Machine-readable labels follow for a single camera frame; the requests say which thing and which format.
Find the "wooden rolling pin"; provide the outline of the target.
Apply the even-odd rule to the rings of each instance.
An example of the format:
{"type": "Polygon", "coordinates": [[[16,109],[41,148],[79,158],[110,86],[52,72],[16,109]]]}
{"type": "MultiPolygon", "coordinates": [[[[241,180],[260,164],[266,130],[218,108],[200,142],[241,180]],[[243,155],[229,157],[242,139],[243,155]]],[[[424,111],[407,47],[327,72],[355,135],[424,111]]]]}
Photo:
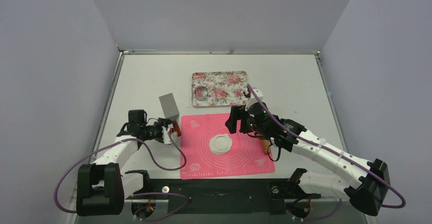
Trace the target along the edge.
{"type": "Polygon", "coordinates": [[[263,152],[265,155],[269,155],[271,152],[271,143],[265,139],[261,140],[263,152]]]}

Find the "white dough lump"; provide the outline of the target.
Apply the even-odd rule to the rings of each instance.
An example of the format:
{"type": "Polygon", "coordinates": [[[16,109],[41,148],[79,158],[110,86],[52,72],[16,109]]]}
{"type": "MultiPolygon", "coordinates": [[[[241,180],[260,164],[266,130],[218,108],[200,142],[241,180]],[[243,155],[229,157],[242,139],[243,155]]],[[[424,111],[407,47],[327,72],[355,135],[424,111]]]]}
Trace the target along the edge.
{"type": "Polygon", "coordinates": [[[209,149],[213,154],[225,154],[232,148],[232,139],[228,134],[217,134],[209,141],[209,149]]]}

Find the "round metal dough cutter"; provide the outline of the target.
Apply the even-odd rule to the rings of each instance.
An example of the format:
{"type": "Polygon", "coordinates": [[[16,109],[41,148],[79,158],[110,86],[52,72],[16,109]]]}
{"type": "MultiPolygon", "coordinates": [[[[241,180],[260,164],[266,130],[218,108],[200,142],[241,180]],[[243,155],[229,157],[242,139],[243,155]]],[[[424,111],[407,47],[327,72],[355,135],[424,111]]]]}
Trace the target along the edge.
{"type": "Polygon", "coordinates": [[[205,101],[208,98],[208,88],[206,86],[196,86],[194,88],[194,98],[198,101],[205,101]]]}

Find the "pink silicone baking mat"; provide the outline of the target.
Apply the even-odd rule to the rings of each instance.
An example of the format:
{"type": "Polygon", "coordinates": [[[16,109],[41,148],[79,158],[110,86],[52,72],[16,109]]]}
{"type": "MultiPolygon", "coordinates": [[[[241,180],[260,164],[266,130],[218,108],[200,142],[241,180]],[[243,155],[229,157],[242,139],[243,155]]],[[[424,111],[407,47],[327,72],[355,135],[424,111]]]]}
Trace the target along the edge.
{"type": "Polygon", "coordinates": [[[181,118],[181,150],[186,156],[181,163],[180,178],[204,179],[270,174],[275,164],[263,152],[261,140],[246,134],[230,134],[225,126],[228,114],[189,115],[181,118]],[[209,141],[217,134],[228,134],[232,148],[225,154],[213,154],[209,141]]]}

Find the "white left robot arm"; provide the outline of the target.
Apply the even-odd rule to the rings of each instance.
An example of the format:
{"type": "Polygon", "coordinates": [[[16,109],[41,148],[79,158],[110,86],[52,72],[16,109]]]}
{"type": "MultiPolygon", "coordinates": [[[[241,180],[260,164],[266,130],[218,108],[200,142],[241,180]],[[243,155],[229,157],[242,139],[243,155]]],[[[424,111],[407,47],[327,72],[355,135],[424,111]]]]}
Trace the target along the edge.
{"type": "Polygon", "coordinates": [[[78,216],[118,215],[125,200],[136,195],[145,199],[153,190],[146,170],[121,172],[130,157],[145,141],[164,142],[168,138],[170,119],[147,121],[143,109],[130,110],[128,121],[115,138],[115,145],[104,150],[92,164],[78,169],[76,212],[78,216]]]}

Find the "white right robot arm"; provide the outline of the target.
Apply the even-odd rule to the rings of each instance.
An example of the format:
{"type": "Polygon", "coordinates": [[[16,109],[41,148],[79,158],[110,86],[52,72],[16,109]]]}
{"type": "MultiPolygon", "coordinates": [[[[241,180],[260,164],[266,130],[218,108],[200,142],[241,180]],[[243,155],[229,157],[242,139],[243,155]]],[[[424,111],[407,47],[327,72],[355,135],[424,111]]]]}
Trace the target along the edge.
{"type": "Polygon", "coordinates": [[[354,208],[370,216],[377,216],[382,208],[390,184],[384,161],[369,161],[346,153],[302,124],[266,112],[259,103],[249,108],[232,106],[225,126],[231,134],[252,132],[279,149],[304,156],[332,172],[325,175],[304,170],[300,177],[287,183],[292,196],[316,193],[348,200],[354,208]]]}

